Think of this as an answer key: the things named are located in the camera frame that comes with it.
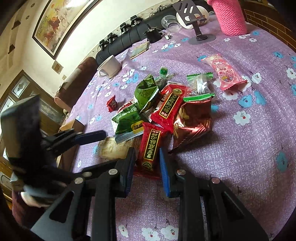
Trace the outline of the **white gloved hand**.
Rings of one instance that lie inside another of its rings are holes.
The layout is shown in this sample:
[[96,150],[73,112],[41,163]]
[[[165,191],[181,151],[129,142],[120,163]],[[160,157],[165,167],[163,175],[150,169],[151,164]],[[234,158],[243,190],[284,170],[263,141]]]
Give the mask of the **white gloved hand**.
[[63,193],[70,180],[65,171],[13,171],[10,183],[27,205],[48,207]]

